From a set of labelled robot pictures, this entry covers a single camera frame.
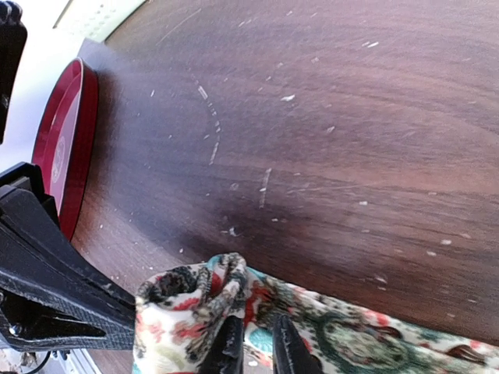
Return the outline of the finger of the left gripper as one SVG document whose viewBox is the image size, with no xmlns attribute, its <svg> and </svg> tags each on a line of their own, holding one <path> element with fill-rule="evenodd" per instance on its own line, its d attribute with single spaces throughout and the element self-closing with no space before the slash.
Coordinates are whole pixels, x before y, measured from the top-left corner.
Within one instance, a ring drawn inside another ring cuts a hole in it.
<svg viewBox="0 0 499 374">
<path fill-rule="evenodd" d="M 134 297 L 104 275 L 1 274 L 1 344 L 18 351 L 129 350 Z"/>
</svg>

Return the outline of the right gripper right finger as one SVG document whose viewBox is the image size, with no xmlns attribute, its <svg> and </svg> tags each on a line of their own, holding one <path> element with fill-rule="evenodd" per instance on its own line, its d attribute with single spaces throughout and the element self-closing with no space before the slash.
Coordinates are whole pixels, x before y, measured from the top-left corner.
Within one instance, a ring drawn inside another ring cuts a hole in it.
<svg viewBox="0 0 499 374">
<path fill-rule="evenodd" d="M 274 321 L 273 370 L 278 374 L 322 373 L 318 361 L 306 348 L 290 318 L 280 315 Z"/>
</svg>

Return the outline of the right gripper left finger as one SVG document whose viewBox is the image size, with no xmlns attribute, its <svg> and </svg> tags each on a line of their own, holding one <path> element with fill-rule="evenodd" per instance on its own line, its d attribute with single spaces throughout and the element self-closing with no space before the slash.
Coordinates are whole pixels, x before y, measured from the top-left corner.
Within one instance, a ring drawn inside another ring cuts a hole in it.
<svg viewBox="0 0 499 374">
<path fill-rule="evenodd" d="M 238 317 L 229 316 L 218 331 L 198 373 L 243 373 L 243 334 L 243 321 Z"/>
</svg>

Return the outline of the patterned paisley necktie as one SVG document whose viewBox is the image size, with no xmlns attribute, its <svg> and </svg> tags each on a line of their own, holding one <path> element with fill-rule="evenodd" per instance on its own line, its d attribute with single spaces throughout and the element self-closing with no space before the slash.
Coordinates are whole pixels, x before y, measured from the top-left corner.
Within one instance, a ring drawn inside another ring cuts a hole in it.
<svg viewBox="0 0 499 374">
<path fill-rule="evenodd" d="M 327 373 L 495 373 L 497 347 L 375 312 L 249 267 L 238 253 L 178 266 L 136 294 L 135 373 L 196 373 L 224 321 L 271 365 L 274 319 L 287 315 Z"/>
</svg>

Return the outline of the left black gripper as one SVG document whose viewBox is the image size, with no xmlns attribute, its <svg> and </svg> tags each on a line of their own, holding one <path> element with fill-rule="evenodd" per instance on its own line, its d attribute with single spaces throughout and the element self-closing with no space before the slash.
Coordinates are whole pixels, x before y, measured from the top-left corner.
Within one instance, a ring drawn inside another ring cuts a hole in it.
<svg viewBox="0 0 499 374">
<path fill-rule="evenodd" d="M 20 162 L 1 172 L 1 186 L 2 288 L 80 320 L 132 323 L 133 296 L 91 266 L 59 229 L 41 168 Z"/>
</svg>

